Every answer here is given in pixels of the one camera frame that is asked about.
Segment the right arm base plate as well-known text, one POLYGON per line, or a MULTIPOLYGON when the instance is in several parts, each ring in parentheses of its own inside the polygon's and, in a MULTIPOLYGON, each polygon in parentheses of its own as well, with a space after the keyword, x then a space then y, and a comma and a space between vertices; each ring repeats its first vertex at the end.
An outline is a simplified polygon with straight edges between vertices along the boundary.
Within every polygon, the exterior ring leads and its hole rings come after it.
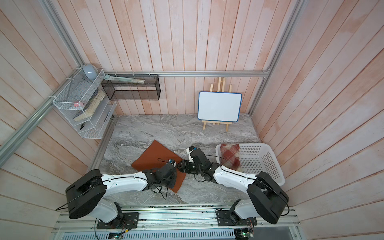
POLYGON ((228 227, 228 226, 250 226, 254 227, 257 225, 256 218, 247 218, 241 219, 234 211, 231 210, 215 210, 217 216, 218 226, 228 227))

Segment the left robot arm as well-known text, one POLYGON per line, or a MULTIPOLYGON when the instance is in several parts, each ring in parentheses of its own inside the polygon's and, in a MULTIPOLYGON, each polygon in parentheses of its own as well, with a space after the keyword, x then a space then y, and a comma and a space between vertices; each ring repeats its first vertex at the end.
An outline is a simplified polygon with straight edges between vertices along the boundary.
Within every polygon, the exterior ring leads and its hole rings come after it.
POLYGON ((99 169, 86 173, 65 190, 69 218, 91 216, 112 227, 119 228, 125 217, 118 203, 107 196, 130 191, 173 188, 177 180, 176 162, 169 160, 159 169, 144 170, 127 175, 103 175, 99 169))

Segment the red plaid skirt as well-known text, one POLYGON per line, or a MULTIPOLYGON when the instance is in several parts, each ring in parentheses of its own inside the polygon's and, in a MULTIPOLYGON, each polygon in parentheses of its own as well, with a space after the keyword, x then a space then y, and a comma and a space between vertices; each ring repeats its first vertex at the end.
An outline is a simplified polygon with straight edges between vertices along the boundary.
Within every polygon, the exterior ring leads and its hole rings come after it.
POLYGON ((240 166, 240 146, 239 144, 220 145, 221 164, 229 169, 237 170, 240 166))

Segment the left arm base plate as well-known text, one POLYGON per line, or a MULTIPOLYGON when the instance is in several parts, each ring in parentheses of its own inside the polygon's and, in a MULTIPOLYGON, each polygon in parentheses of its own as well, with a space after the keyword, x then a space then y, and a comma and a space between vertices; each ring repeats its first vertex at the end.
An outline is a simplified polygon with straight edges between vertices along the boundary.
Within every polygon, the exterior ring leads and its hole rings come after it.
POLYGON ((136 229, 139 220, 139 213, 137 212, 128 212, 118 214, 118 217, 112 220, 109 223, 104 223, 99 221, 96 225, 96 229, 104 230, 104 229, 136 229))

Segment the white plastic basket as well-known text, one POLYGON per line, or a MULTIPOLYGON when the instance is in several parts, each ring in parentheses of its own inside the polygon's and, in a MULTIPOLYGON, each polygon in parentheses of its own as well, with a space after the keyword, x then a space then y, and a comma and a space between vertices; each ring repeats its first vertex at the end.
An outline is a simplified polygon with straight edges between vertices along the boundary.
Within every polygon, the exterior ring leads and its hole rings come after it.
POLYGON ((241 166, 235 171, 221 164, 220 145, 216 147, 216 160, 220 167, 214 178, 218 184, 245 192, 260 172, 268 173, 279 185, 285 184, 285 178, 278 160, 267 144, 239 144, 241 166))

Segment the rust brown skirt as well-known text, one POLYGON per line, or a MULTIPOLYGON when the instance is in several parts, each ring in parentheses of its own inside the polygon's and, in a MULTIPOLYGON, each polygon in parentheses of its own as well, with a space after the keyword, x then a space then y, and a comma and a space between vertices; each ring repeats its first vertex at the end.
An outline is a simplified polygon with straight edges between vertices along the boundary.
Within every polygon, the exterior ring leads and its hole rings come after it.
POLYGON ((175 160, 177 164, 182 162, 182 158, 154 140, 142 155, 132 163, 132 167, 139 172, 155 168, 160 169, 169 159, 175 160))

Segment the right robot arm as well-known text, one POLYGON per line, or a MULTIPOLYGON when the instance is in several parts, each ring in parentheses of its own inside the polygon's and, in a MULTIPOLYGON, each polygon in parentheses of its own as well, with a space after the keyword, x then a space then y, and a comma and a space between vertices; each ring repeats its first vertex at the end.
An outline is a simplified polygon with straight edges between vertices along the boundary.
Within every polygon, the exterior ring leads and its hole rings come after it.
POLYGON ((186 174, 201 175, 207 182, 234 188, 247 193, 248 200, 239 200, 232 206, 233 217, 242 220, 261 217, 270 224, 277 224, 288 207, 289 197, 266 172, 246 174, 212 163, 200 148, 187 149, 188 160, 177 164, 177 169, 186 174))

